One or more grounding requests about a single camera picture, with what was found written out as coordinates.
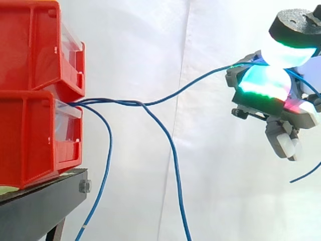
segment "screw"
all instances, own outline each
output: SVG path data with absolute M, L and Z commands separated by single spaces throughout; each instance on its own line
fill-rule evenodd
M 79 192 L 90 193 L 91 191 L 91 180 L 81 180 L 79 183 Z

